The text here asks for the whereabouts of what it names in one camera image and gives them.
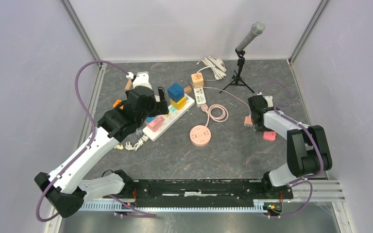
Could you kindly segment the pink red plug adapter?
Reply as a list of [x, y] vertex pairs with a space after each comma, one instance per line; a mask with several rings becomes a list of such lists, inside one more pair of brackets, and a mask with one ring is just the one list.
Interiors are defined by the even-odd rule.
[[276, 132], [274, 131], [263, 132], [263, 139], [266, 141], [274, 141], [276, 139]]

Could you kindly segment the pink round socket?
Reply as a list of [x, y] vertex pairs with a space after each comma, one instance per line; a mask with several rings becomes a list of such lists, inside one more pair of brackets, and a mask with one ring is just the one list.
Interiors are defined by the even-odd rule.
[[197, 147], [206, 146], [211, 139], [211, 131], [205, 125], [197, 125], [189, 132], [190, 141]]

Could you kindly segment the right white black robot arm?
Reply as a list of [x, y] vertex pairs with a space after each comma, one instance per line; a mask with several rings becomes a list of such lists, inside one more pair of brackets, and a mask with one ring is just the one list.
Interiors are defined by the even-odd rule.
[[295, 185], [324, 174], [332, 168], [332, 157], [324, 128], [310, 126], [285, 115], [272, 104], [271, 97], [258, 94], [248, 98], [251, 121], [257, 132], [274, 132], [287, 142], [286, 162], [262, 178], [261, 192], [274, 198], [285, 185]]

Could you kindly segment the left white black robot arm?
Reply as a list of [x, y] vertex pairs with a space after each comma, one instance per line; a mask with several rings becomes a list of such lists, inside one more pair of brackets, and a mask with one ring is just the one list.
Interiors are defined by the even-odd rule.
[[84, 176], [118, 143], [135, 133], [148, 117], [169, 113], [165, 89], [160, 86], [157, 90], [158, 100], [149, 87], [127, 90], [127, 99], [106, 111], [98, 123], [93, 124], [92, 134], [65, 162], [50, 173], [40, 172], [35, 176], [34, 182], [42, 191], [35, 210], [39, 221], [46, 222], [40, 216], [43, 199], [56, 209], [55, 216], [67, 218], [85, 202], [112, 194], [122, 198], [132, 194], [133, 184], [124, 180], [119, 172], [93, 180], [84, 180]]

